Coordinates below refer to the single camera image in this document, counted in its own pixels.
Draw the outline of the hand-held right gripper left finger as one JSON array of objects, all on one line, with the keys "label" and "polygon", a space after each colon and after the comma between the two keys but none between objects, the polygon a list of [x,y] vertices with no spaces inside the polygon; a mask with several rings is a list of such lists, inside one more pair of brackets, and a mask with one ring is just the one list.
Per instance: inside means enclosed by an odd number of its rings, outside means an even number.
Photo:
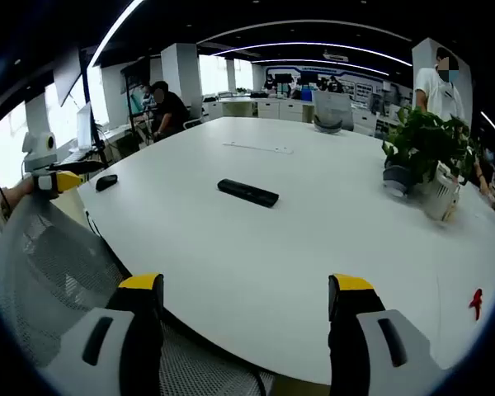
[{"label": "hand-held right gripper left finger", "polygon": [[159,395],[163,275],[123,280],[60,338],[45,379],[60,395]]}]

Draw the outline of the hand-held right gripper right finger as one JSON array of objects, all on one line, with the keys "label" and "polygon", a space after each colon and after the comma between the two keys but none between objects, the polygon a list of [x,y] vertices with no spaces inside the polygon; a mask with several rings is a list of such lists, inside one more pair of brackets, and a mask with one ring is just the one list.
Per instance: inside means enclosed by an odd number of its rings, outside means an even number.
[{"label": "hand-held right gripper right finger", "polygon": [[426,336],[371,283],[328,277],[331,395],[427,395],[442,380]]}]

